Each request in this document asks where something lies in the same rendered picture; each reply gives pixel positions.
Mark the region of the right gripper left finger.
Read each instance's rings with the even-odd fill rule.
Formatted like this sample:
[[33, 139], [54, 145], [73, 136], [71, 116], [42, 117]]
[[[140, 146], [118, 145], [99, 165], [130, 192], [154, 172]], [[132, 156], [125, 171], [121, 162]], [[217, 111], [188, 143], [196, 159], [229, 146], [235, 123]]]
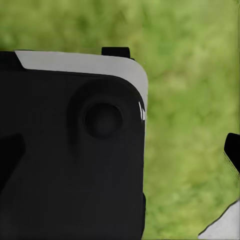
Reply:
[[26, 152], [21, 133], [0, 138], [0, 193]]

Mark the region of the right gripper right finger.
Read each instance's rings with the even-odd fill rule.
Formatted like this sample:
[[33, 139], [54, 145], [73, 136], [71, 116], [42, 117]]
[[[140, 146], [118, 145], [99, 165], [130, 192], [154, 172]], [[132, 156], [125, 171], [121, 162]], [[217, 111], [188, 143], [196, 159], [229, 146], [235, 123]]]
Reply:
[[224, 151], [240, 173], [240, 134], [227, 135]]

